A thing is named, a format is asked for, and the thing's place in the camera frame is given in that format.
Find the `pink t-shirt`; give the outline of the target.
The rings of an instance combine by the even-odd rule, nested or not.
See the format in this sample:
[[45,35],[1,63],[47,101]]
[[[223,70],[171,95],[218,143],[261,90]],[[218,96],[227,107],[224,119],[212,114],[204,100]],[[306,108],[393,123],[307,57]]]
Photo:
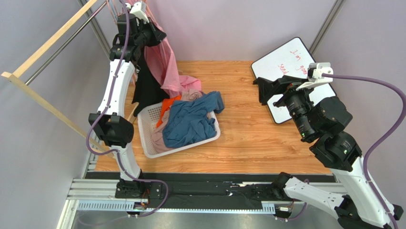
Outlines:
[[[146,7],[146,14],[150,22],[152,21],[158,29],[164,32],[162,27],[149,12],[148,5]],[[145,25],[142,20],[139,31],[145,36],[147,44]],[[161,44],[154,47],[148,47],[146,44],[141,47],[141,54],[144,55],[153,77],[169,95],[169,98],[181,95],[182,92],[188,91],[189,89],[196,89],[202,92],[202,83],[199,79],[179,73],[175,54],[167,38],[165,38]]]

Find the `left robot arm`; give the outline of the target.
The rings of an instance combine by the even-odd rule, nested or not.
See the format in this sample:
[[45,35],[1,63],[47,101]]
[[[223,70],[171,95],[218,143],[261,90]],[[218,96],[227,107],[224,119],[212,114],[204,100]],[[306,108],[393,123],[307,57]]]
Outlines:
[[146,65],[144,48],[158,45],[166,34],[158,30],[142,13],[121,15],[117,22],[118,34],[110,49],[110,73],[101,105],[89,115],[91,130],[108,147],[92,153],[112,153],[120,169],[116,198],[147,197],[147,180],[143,178],[132,150],[134,126],[124,116],[125,99],[136,65]]

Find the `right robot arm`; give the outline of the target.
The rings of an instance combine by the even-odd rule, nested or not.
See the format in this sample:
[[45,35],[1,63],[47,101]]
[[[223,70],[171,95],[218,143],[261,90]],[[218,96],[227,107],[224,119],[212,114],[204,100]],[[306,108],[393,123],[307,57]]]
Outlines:
[[277,199],[310,204],[334,217],[345,229],[397,228],[404,210],[388,202],[365,172],[366,156],[345,131],[352,115],[336,96],[314,104],[311,89],[302,88],[304,83],[305,79],[291,76],[275,81],[261,77],[254,80],[261,104],[281,96],[274,106],[287,108],[301,140],[310,144],[310,151],[341,182],[346,194],[321,190],[284,172],[271,184],[271,194]]

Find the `black hanging t-shirt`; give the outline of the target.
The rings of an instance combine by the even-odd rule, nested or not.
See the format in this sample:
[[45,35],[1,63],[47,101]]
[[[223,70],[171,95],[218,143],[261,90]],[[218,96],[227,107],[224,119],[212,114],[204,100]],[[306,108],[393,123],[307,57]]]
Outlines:
[[138,103],[134,113],[137,115],[147,106],[162,102],[169,99],[169,95],[161,88],[160,84],[153,77],[144,55],[137,62],[140,71],[137,76],[136,86],[132,103]]

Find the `teal blue t-shirt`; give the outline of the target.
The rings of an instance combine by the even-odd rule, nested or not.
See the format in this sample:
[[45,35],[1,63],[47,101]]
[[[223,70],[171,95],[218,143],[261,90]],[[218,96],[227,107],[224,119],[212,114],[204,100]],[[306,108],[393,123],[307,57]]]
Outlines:
[[203,94],[193,101],[175,101],[169,110],[169,119],[162,131],[167,148],[180,148],[216,136],[215,119],[210,112],[221,113],[225,108],[219,91]]

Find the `white board with red writing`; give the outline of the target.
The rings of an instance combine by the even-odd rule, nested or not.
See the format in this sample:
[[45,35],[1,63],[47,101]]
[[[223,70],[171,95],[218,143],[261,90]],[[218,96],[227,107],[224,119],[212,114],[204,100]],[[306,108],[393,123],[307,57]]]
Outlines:
[[[275,81],[283,75],[306,79],[309,64],[314,62],[315,60],[302,39],[294,37],[253,62],[251,69],[255,78],[265,78],[269,81]],[[310,100],[316,105],[322,99],[332,96],[336,96],[334,89],[331,85],[325,84],[315,88],[310,93]],[[267,106],[276,124],[282,124],[291,119],[286,107],[278,108],[273,106],[273,103],[277,102],[281,97],[282,95],[276,95],[267,102]]]

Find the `orange garment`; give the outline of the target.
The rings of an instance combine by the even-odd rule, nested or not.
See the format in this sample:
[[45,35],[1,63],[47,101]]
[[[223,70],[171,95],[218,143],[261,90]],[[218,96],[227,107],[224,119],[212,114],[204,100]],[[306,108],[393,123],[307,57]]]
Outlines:
[[181,98],[182,98],[182,96],[181,96],[181,95],[178,95],[178,96],[176,96],[176,97],[169,98],[169,99],[164,99],[164,100],[163,100],[162,106],[161,106],[160,118],[159,118],[159,120],[158,120],[158,122],[157,122],[157,124],[156,124],[156,128],[158,128],[158,127],[163,123],[162,118],[163,118],[163,116],[164,116],[164,113],[165,113],[166,111],[170,110],[170,107],[172,106],[172,104],[173,104],[175,101],[177,101],[177,100],[181,100]]

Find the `white plastic laundry basket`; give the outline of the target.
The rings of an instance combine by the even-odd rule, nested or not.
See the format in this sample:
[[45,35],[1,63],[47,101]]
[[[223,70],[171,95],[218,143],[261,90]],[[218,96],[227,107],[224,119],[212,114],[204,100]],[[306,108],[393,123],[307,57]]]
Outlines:
[[204,141],[200,141],[198,143],[190,144],[187,146],[183,146],[180,148],[176,148],[176,149],[172,149],[169,151],[159,153],[158,151],[155,150],[155,148],[153,146],[152,134],[155,131],[156,123],[158,122],[158,120],[160,118],[161,108],[162,108],[162,103],[153,104],[153,105],[147,106],[146,108],[142,109],[137,115],[137,123],[138,123],[138,128],[139,128],[141,145],[142,145],[144,154],[148,158],[151,158],[151,159],[158,158],[158,157],[174,154],[174,153],[177,153],[180,151],[184,151],[189,148],[197,147],[197,146],[215,141],[221,135],[221,130],[220,130],[216,115],[214,112],[210,112],[208,114],[208,116],[210,118],[214,119],[214,129],[216,131],[216,135],[214,137],[209,138]]

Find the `wooden clothes rack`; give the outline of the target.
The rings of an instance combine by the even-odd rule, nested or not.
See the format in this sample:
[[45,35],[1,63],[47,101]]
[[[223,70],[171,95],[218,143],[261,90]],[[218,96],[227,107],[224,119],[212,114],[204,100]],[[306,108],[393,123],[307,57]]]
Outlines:
[[[14,72],[3,72],[2,77],[6,78],[9,82],[23,91],[37,104],[44,109],[52,113],[59,120],[64,122],[69,128],[74,130],[83,138],[87,138],[87,132],[80,128],[76,123],[66,117],[61,111],[51,105],[37,92],[29,87],[29,85],[41,74],[54,59],[73,41],[74,38],[88,25],[91,24],[94,34],[101,45],[106,56],[109,56],[110,45],[108,44],[104,33],[102,32],[100,25],[95,21],[96,15],[103,10],[103,8],[114,8],[115,4],[113,0],[104,0],[101,5],[92,10],[92,6],[96,3],[96,0],[80,0],[78,3],[81,8],[61,27],[59,28],[38,50],[36,50],[22,65],[20,65]],[[39,60],[82,16],[86,15],[86,21],[52,54],[47,61],[40,66],[28,80],[23,82],[20,77],[30,68],[37,60]]]

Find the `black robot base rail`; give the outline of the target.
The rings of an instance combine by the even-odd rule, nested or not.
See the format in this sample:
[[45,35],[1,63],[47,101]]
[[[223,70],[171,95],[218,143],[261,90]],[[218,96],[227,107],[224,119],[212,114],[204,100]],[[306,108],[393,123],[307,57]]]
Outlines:
[[85,179],[110,180],[114,198],[160,209],[257,210],[263,201],[293,201],[272,184],[277,174],[145,173],[149,182],[131,184],[118,172],[90,172]]

